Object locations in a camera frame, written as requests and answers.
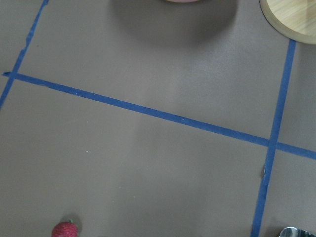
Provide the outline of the red strawberry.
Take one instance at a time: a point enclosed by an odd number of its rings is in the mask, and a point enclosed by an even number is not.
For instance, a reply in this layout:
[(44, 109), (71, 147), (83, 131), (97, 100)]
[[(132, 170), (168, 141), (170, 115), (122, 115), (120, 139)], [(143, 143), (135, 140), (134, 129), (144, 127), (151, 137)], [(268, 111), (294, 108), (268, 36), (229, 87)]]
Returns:
[(78, 237), (78, 227), (72, 220), (58, 223), (51, 231), (51, 237)]

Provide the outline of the wooden stand with paper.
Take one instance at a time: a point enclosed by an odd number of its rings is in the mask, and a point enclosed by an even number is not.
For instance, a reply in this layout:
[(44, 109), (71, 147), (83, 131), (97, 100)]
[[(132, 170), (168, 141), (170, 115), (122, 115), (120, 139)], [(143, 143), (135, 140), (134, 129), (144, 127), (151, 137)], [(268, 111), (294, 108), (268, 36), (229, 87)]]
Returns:
[(316, 43), (314, 0), (261, 0), (260, 8), (270, 25), (289, 39)]

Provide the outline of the metal scoop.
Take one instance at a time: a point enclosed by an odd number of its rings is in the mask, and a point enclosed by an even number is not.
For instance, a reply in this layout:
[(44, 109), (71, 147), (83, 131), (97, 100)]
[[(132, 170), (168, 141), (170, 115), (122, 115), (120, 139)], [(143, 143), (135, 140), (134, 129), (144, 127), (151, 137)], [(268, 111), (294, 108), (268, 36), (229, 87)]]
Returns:
[(281, 232), (279, 237), (316, 237), (314, 234), (296, 227), (286, 227)]

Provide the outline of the pink bowl with ice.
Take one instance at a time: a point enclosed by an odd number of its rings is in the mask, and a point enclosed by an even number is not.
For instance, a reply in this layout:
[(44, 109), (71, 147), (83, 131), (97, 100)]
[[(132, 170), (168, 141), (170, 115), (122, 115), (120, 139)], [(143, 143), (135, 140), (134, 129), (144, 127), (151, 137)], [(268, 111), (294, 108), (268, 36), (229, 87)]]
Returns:
[(197, 2), (199, 0), (166, 0), (169, 2), (175, 2), (175, 3), (191, 3), (191, 2)]

